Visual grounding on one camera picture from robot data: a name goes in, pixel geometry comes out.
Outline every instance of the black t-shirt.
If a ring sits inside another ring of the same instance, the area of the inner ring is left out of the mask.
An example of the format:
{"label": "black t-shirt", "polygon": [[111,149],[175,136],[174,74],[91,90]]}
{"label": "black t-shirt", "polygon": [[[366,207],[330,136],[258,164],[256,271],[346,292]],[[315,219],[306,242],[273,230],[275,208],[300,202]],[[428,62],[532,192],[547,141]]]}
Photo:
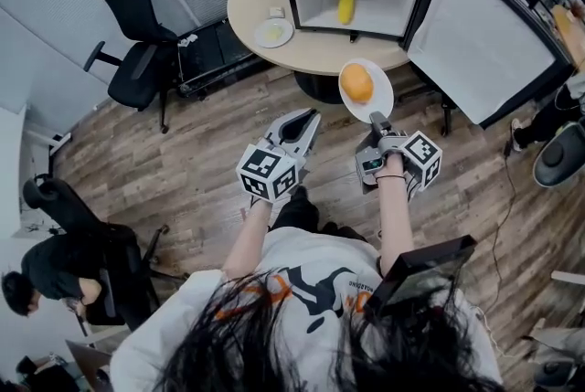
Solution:
{"label": "black t-shirt", "polygon": [[31,248],[21,265],[23,274],[46,298],[82,298],[80,278],[100,277],[102,247],[87,235],[52,236]]}

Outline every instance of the round table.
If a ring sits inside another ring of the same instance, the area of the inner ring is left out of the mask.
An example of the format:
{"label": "round table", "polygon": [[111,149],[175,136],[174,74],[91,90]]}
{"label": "round table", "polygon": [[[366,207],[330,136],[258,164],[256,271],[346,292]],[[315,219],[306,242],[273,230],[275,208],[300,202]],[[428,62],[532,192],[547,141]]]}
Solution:
{"label": "round table", "polygon": [[270,7],[283,7],[292,23],[289,0],[228,0],[228,18],[239,40],[250,51],[273,64],[295,72],[299,86],[310,96],[325,102],[341,102],[337,77],[351,58],[367,58],[383,70],[391,70],[409,59],[395,41],[295,29],[292,39],[278,48],[262,48],[254,41],[254,30],[269,16]]}

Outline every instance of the refrigerator door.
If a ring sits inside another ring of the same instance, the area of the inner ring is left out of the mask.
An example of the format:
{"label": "refrigerator door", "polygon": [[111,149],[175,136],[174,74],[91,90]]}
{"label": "refrigerator door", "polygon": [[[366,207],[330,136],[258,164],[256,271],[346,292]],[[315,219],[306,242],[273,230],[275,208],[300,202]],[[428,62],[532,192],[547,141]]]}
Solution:
{"label": "refrigerator door", "polygon": [[571,72],[567,53],[520,0],[420,0],[404,48],[483,127]]}

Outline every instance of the white t-shirt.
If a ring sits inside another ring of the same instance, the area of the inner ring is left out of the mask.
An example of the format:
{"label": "white t-shirt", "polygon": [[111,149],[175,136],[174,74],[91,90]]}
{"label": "white t-shirt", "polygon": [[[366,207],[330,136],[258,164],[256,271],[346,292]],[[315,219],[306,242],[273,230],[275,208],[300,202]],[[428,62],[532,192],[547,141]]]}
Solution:
{"label": "white t-shirt", "polygon": [[[330,377],[339,348],[344,310],[359,313],[382,281],[378,252],[369,244],[298,228],[266,236],[257,271],[275,270],[276,285],[292,292],[282,306],[280,333],[288,357],[309,390],[336,390]],[[122,343],[112,358],[114,390],[151,391],[168,358],[190,331],[214,290],[226,281],[221,270],[196,272],[161,308]],[[483,326],[459,292],[462,322],[475,351],[473,369],[501,383],[494,351]]]}

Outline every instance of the small plate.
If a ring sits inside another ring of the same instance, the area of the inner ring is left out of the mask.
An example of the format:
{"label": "small plate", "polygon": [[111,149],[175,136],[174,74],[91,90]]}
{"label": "small plate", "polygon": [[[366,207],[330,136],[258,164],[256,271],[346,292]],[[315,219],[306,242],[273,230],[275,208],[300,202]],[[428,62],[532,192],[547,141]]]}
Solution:
{"label": "small plate", "polygon": [[277,48],[293,37],[293,26],[286,18],[269,18],[254,31],[256,44],[263,48]]}
{"label": "small plate", "polygon": [[[349,97],[341,88],[341,72],[344,71],[348,64],[359,64],[363,66],[372,81],[374,82],[374,93],[372,98],[367,103],[356,103],[349,99]],[[339,86],[339,93],[344,104],[354,116],[356,116],[361,122],[371,123],[369,115],[374,111],[380,111],[385,117],[390,117],[392,108],[394,106],[394,90],[392,84],[388,79],[388,76],[384,73],[377,64],[374,64],[371,60],[364,58],[355,58],[348,60],[343,68],[339,72],[339,80],[337,84]]]}

